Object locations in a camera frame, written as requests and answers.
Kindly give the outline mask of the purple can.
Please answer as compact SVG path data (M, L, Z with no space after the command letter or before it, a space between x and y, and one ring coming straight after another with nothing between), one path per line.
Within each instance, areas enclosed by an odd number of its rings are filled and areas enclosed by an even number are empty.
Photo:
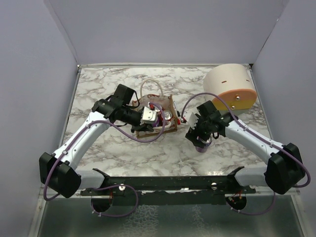
M212 144L212 139L209 138L208 140L202 140L200 138L198 138L199 141L201 141L203 143L203 147L199 147L199 146L195 146L195 149L200 152L200 153L205 153L209 146Z

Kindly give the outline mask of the canvas bag with rope handles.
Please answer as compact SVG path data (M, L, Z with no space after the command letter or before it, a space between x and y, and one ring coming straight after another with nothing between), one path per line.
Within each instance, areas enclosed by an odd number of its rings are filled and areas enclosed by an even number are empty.
M155 84L160 89L160 94L154 94L154 93L149 93L146 95L143 95L143 85L145 82L151 81ZM150 137L150 136L156 136L160 133L162 126L163 126L163 111L168 110L173 113L173 120L166 122L165 121L165 127L163 130L163 133L170 133L170 132L176 132L177 131L177 113L174 109L173 106L173 96L164 94L162 86L160 83L155 80L155 79L146 79L141 83L140 86L140 98L132 101L133 106L137 106L138 102L140 103L139 107L134 109L136 111L143 110L143 108L146 106L150 108L153 111L156 111L158 114L158 120L155 124L151 124L153 126L153 132L136 132L136 137L137 138L145 138L145 137Z

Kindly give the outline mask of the red cola can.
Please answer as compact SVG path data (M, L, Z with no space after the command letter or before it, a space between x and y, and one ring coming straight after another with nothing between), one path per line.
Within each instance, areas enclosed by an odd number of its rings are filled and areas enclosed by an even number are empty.
M174 118L173 113L168 110L163 111L163 117L166 122L172 121Z

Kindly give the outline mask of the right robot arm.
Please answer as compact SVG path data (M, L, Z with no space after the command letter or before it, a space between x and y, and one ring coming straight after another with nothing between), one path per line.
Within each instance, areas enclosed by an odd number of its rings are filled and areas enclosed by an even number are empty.
M197 114L183 114L190 126L185 137L196 148L206 148L208 141L217 134L243 145L265 163L264 167L241 167L231 172L240 186L269 187L282 195L305 177L296 145L283 145L265 137L231 113L221 114L211 101L198 106L197 110Z

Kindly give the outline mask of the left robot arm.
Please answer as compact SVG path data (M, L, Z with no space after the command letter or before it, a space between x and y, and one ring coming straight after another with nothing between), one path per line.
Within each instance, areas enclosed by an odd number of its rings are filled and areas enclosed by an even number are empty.
M96 101L84 124L71 138L52 154L43 153L39 158L40 180L44 189L51 188L65 198L76 191L98 189L104 183L106 175L96 169L76 171L81 159L97 140L110 127L116 128L119 120L132 126L133 130L152 131L152 124L158 114L144 106L137 111L129 103L136 91L119 84L113 95Z

